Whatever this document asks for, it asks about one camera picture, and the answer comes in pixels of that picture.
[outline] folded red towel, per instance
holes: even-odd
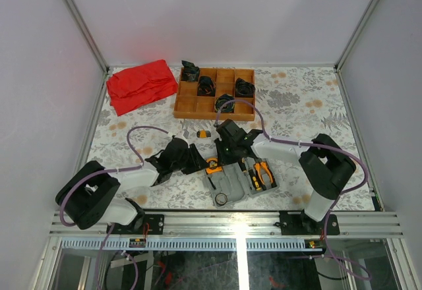
[[[107,81],[107,90],[111,105],[120,116],[176,93],[177,83],[161,59],[114,74]]]

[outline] small yellow object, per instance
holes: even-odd
[[[253,180],[253,185],[255,186],[256,190],[262,190],[255,176],[252,177],[252,180]]]
[[[218,171],[223,171],[223,168],[218,167],[218,160],[217,158],[208,158],[206,162],[209,165],[209,168],[205,169],[207,175],[211,173],[216,173]]]
[[[209,130],[199,130],[198,132],[196,132],[196,137],[199,137],[199,138],[211,137],[211,132]]]

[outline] wooden compartment box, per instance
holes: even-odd
[[[216,100],[223,94],[235,97],[235,81],[242,78],[255,84],[255,72],[252,69],[220,69],[201,68],[199,77],[208,76],[216,85],[216,96],[198,96],[198,82],[181,81],[183,68],[180,72],[179,89],[174,105],[174,117],[178,119],[215,120],[217,111],[214,109]],[[255,105],[253,98],[236,98],[245,100]],[[220,120],[232,119],[233,121],[254,121],[255,110],[247,104],[236,102],[233,113],[221,113]]]

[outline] white table surface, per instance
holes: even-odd
[[[329,67],[260,67],[255,70],[256,106],[264,115],[266,130],[272,136],[290,136],[302,141],[318,133],[330,135],[344,150],[357,155],[355,140],[332,68]],[[179,80],[180,68],[171,68]],[[213,121],[176,119],[173,107],[176,95],[145,105],[118,117],[106,94],[88,160],[98,160],[106,168],[139,163],[126,143],[127,131],[137,125],[161,127],[173,134],[182,133],[194,142],[203,157],[216,156],[214,139],[218,137]],[[255,122],[237,122],[246,131],[260,128]],[[211,131],[211,138],[197,138],[196,131]],[[164,149],[169,138],[160,132],[140,130],[132,143],[142,156]],[[272,194],[228,206],[232,210],[298,210],[312,193],[303,170],[283,161],[270,161],[279,189]],[[192,175],[174,173],[159,186],[140,187],[125,193],[143,208],[214,209],[209,190],[202,184],[203,172]],[[357,185],[363,177],[358,167],[346,188]],[[343,196],[337,210],[374,210],[367,185]]]

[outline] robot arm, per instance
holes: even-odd
[[[182,136],[171,139],[164,150],[147,158],[142,168],[126,172],[102,173],[78,187],[65,205],[67,215],[80,229],[95,223],[118,223],[127,231],[137,231],[143,222],[144,212],[131,199],[114,198],[137,187],[152,187],[167,181],[174,171],[188,175],[208,167],[194,144]],[[81,179],[104,167],[89,161],[57,194],[55,201],[61,206],[65,196]]]
[[[271,142],[261,130],[253,129],[246,133],[229,119],[216,130],[221,138],[215,140],[220,165],[237,163],[246,157],[284,160],[300,165],[314,188],[304,213],[315,222],[323,219],[356,170],[352,160],[343,154]],[[318,135],[313,142],[340,148],[325,134]],[[70,196],[65,211],[80,229],[87,229],[101,221],[119,223],[129,231],[136,231],[142,226],[144,212],[130,199],[113,198],[116,194],[135,187],[158,185],[167,181],[174,171],[180,170],[188,175],[207,167],[194,144],[188,145],[182,136],[175,136],[164,150],[147,158],[142,169],[92,177]],[[60,190],[56,203],[61,205],[70,189],[81,179],[101,170],[104,167],[98,162],[88,162]]]
[[[316,147],[272,142],[261,130],[246,133],[232,120],[224,121],[217,127],[217,132],[221,137],[221,140],[216,140],[216,146],[222,165],[235,163],[245,157],[283,160],[300,165],[314,189],[304,213],[315,222],[324,218],[356,170],[353,161],[343,154]],[[312,142],[340,148],[325,134],[319,134]]]

